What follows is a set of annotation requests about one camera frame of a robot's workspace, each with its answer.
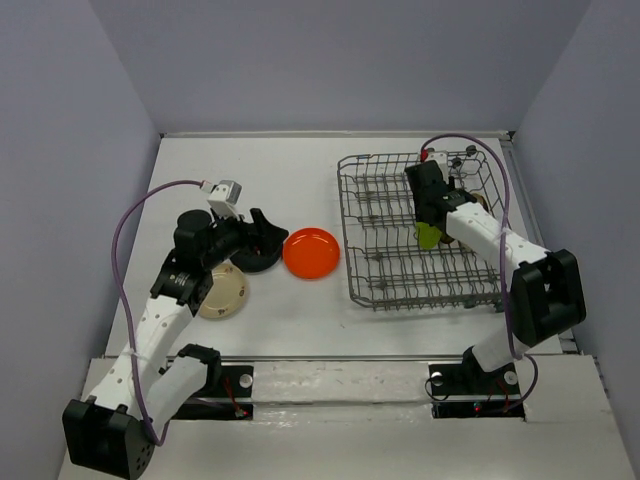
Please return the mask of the lime green plate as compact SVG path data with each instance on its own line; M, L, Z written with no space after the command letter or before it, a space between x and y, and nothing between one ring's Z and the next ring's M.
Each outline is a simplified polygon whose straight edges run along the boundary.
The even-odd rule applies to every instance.
M424 222L416 223L415 233L418 246L423 250L437 247L442 237L442 232L437 227Z

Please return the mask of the cream plate with black blot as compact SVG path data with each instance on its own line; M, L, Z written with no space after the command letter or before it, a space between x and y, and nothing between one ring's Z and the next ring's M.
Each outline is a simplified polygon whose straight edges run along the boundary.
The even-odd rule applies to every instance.
M476 201L483 207L483 209L485 211L489 210L489 206L488 206L488 202L487 200L479 193L477 192L473 192L472 196L476 199Z

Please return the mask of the orange plate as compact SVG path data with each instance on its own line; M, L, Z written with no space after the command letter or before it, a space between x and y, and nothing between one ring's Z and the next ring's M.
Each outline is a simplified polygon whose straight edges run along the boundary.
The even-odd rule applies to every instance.
M341 252L335 237L326 230L309 227L292 233L284 243L283 261L294 276L318 280L338 266Z

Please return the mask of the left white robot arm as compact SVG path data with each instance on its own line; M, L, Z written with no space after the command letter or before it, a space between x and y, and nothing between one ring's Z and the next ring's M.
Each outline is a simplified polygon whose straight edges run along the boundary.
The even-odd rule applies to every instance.
M219 388L219 351L187 344L173 362L167 355L212 289L214 268L238 253L258 257L266 268L280 258L288 231L257 208L250 215L250 222L204 210L178 217L174 247L140 320L128 324L128 343L88 396L70 401L63 412L73 464L140 478L180 407L196 392L209 395Z

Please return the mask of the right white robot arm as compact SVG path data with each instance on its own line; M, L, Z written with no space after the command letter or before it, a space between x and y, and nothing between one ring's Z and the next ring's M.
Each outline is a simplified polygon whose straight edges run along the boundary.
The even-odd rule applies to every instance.
M550 251L498 221L469 192L453 189L434 161L405 169L416 221L462 241L498 270L505 325L463 354L455 378L482 392L499 369L586 318L577 258Z

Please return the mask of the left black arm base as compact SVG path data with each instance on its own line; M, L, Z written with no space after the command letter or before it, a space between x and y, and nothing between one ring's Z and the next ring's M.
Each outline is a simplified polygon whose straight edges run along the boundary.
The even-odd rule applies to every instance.
M254 404L252 390L254 366L222 365L216 385L205 385L173 415L173 420L250 421Z

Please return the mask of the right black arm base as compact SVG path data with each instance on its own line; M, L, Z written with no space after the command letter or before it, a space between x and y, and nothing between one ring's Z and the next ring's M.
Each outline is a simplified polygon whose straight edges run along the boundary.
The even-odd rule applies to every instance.
M424 388L435 419L525 418L513 363L471 379L461 364L430 364Z

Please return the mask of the cream plate with floral marks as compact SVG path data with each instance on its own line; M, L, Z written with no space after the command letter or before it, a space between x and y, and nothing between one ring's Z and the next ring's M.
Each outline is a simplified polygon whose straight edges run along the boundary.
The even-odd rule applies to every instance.
M238 312L248 298L244 273L231 263L223 263L211 272L213 285L198 314L207 320L220 320Z

